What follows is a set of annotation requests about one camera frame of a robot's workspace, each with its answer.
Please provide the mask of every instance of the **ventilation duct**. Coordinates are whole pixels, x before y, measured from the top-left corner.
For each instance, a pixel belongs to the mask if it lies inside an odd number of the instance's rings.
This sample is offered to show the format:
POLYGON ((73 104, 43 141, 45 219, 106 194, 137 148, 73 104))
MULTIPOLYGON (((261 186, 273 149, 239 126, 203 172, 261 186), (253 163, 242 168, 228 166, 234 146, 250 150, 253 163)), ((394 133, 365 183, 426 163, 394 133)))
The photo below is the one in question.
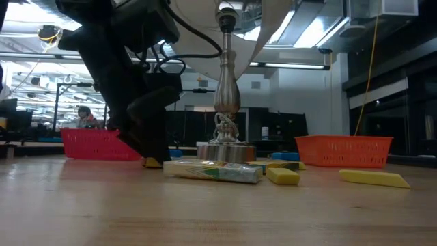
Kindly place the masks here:
POLYGON ((349 0, 353 19, 414 17, 419 15, 418 0, 349 0))

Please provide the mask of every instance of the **sponge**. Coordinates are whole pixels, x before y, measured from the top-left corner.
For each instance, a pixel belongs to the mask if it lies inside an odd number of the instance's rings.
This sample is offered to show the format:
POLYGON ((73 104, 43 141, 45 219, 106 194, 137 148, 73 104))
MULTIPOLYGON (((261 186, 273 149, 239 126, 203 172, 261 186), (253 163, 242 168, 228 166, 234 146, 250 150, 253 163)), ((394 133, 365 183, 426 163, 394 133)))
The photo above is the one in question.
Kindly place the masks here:
POLYGON ((144 159, 143 166, 147 168, 163 168, 163 166, 153 157, 144 159))
POLYGON ((306 170, 306 169, 307 166, 302 161, 299 161, 299 170, 306 170))
POLYGON ((341 178, 347 182, 410 188, 410 185, 399 174, 358 170, 340 170, 339 173, 341 178))
POLYGON ((286 168, 269 168, 267 178, 277 185, 297 185, 300 175, 286 168))

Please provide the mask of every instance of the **fluorescent light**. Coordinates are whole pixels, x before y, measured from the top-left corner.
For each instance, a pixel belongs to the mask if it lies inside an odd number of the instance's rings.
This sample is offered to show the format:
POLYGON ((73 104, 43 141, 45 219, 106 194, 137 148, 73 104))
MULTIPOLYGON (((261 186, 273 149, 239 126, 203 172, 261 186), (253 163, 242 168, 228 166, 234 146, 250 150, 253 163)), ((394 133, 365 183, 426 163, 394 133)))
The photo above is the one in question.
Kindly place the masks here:
POLYGON ((54 55, 49 54, 31 54, 31 53, 9 53, 9 52, 0 52, 0 57, 13 57, 13 58, 55 58, 54 55))
POLYGON ((264 64, 267 68, 297 68, 297 69, 317 69, 321 70, 324 66, 321 65, 305 65, 305 64, 274 64, 266 63, 264 64))
POLYGON ((80 55, 62 55, 62 58, 82 60, 82 57, 80 55))
POLYGON ((275 31, 275 33, 272 35, 272 37, 268 41, 269 44, 272 44, 273 42, 278 42, 279 38, 281 38, 282 34, 284 33, 285 28, 288 27, 290 21, 292 20, 294 13, 295 13, 294 10, 288 12, 288 14, 284 18, 284 21, 282 22, 281 26, 275 31))
POLYGON ((332 38, 334 36, 334 34, 336 34, 348 22, 349 22, 349 17, 344 18, 332 31, 330 31, 322 40, 320 40, 316 44, 316 46, 317 47, 322 46, 324 43, 326 43, 326 41, 328 41, 330 38, 332 38))

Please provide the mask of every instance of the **plastic basket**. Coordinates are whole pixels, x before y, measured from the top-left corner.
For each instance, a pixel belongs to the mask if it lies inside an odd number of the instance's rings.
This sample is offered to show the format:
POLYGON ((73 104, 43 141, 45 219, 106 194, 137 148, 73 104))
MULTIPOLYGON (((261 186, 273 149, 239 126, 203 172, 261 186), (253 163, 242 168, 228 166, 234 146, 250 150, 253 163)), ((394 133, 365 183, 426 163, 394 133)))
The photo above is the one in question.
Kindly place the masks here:
POLYGON ((300 159, 319 167, 383 168, 392 137, 297 137, 300 159))
POLYGON ((134 161, 141 155, 117 138, 117 131, 61 129, 64 152, 74 159, 134 161))

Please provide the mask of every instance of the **electrical cable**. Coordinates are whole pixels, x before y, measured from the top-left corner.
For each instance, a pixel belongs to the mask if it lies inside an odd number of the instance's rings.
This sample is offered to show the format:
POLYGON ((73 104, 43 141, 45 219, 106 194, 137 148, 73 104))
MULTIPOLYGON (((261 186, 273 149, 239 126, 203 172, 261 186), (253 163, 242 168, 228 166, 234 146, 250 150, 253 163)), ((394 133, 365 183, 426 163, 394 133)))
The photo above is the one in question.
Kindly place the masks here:
POLYGON ((158 63, 160 61, 160 59, 159 59, 158 53, 156 52, 155 47, 152 46, 152 47, 150 47, 150 49, 152 50, 152 54, 155 57, 156 63, 158 63))
POLYGON ((238 131, 238 128, 237 128, 235 122, 233 122, 231 119, 229 119, 229 117, 227 117, 225 114, 217 112, 216 115, 214 116, 214 122, 216 123, 216 128, 214 129, 214 132, 212 133, 212 136, 214 137, 214 139, 212 141, 216 141, 217 140, 216 134, 217 134, 217 126, 219 125, 219 117, 222 117, 224 119, 224 121, 226 121, 226 123, 231 125, 231 127, 235 131, 235 137, 236 138, 238 136, 240 136, 240 132, 238 131))
POLYGON ((134 53, 134 55, 135 55, 135 57, 139 60, 140 66, 144 66, 144 65, 145 65, 144 68, 145 68, 146 71, 148 71, 148 70, 150 70, 150 68, 152 68, 152 67, 150 66, 150 64, 149 64, 148 62, 144 62, 144 61, 142 60, 142 58, 139 57, 139 55, 138 55, 137 53, 134 53))
MULTIPOLYGON (((164 51, 164 45, 165 45, 165 42, 163 42, 160 46, 159 46, 159 52, 161 53, 161 55, 163 55, 163 57, 166 59, 166 58, 168 58, 169 56, 166 54, 166 52, 164 51)), ((185 63, 185 61, 184 60, 182 60, 182 59, 171 59, 171 60, 175 60, 175 61, 179 61, 179 62, 181 62, 182 63, 182 69, 181 69, 181 71, 179 71, 179 75, 181 75, 181 74, 183 74, 184 72, 185 72, 185 70, 186 70, 186 63, 185 63)), ((162 72, 162 73, 166 73, 162 68, 161 68, 161 66, 158 66, 158 64, 155 66, 155 69, 154 69, 154 72, 157 72, 158 71, 158 69, 162 72)))
POLYGON ((380 0, 378 15, 376 16, 376 21, 375 21, 375 32, 373 33, 373 44, 372 44, 372 48, 371 48, 371 57, 370 57, 370 65, 369 65, 369 78, 367 80, 366 92, 364 93, 364 101, 363 101, 363 105, 361 106, 360 117, 358 118, 358 123, 356 124, 354 136, 357 136, 357 134, 358 134, 358 130, 360 128, 360 123, 361 123, 361 118, 363 117, 364 106, 367 102, 367 93, 369 92, 369 88, 370 88, 371 69, 373 68, 373 59, 375 57, 376 37, 378 35, 378 21, 379 21, 379 17, 380 17, 380 13, 381 13, 381 6, 382 6, 382 0, 380 0))
POLYGON ((42 38, 42 37, 40 37, 40 33, 38 32, 38 37, 41 40, 52 40, 53 38, 56 38, 60 33, 61 33, 61 29, 58 29, 58 31, 55 35, 48 37, 48 38, 42 38))
POLYGON ((329 65, 329 74, 330 74, 330 133, 333 133, 333 53, 330 53, 330 65, 329 65))
POLYGON ((207 35, 201 33, 200 31, 197 31, 195 28, 191 27, 189 24, 187 24, 184 20, 182 20, 169 6, 167 3, 167 0, 160 0, 162 3, 165 11, 181 26, 183 26, 185 29, 189 30, 191 33, 195 34, 196 36, 200 37, 201 39, 205 40, 209 44, 211 44, 216 50, 217 53, 211 54, 211 55, 201 55, 201 54, 186 54, 186 55, 172 55, 170 57, 164 58, 161 60, 157 66, 160 67, 164 63, 172 60, 172 59, 182 59, 182 58, 200 58, 200 59, 210 59, 210 58, 216 58, 219 57, 223 50, 222 48, 210 37, 207 35))
MULTIPOLYGON (((51 49, 51 48, 53 48, 54 46, 56 46, 56 44, 55 45, 52 45, 51 46, 51 43, 52 43, 52 41, 53 41, 53 39, 55 39, 56 37, 57 37, 57 35, 56 36, 54 36, 52 39, 50 39, 50 42, 48 43, 48 46, 46 47, 46 48, 44 48, 44 50, 43 50, 43 54, 45 54, 45 53, 47 53, 47 51, 49 50, 49 49, 51 49)), ((41 61, 41 59, 38 59, 37 61, 36 61, 36 63, 35 63, 35 65, 33 66, 33 68, 30 70, 30 72, 29 72, 29 74, 27 74, 27 76, 25 77, 25 79, 23 79, 22 81, 21 81, 21 83, 19 83, 10 93, 13 93, 13 92, 15 92, 16 90, 18 90, 19 88, 20 88, 20 86, 22 86, 25 82, 26 82, 26 80, 32 75, 32 73, 33 73, 33 71, 35 70, 35 68, 36 68, 36 66, 40 63, 40 61, 41 61)))

